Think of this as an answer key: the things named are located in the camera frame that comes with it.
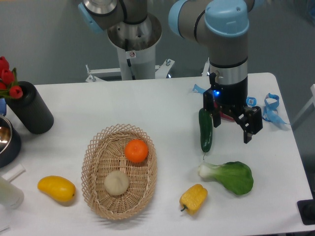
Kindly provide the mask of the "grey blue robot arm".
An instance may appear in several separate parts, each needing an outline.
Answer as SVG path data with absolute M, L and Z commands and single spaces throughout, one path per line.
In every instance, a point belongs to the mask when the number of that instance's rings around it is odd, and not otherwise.
M 248 13 L 256 0 L 178 0 L 168 14 L 170 29 L 178 36 L 205 46 L 209 52 L 210 88 L 203 107 L 213 126 L 221 114 L 234 119 L 244 142 L 262 129 L 262 113 L 246 104 L 248 95 Z M 155 47 L 161 23 L 148 12 L 145 0 L 83 0 L 78 9 L 95 32 L 106 31 L 116 47 L 123 80 L 154 79 Z

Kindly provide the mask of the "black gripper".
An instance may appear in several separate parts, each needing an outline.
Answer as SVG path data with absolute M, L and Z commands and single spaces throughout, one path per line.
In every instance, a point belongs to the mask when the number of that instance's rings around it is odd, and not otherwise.
M 215 77 L 210 77 L 209 81 L 211 87 L 203 92 L 203 108 L 212 116 L 214 128 L 221 124 L 222 111 L 241 126 L 247 144 L 263 128 L 261 108 L 246 106 L 248 79 L 229 85 L 217 83 Z

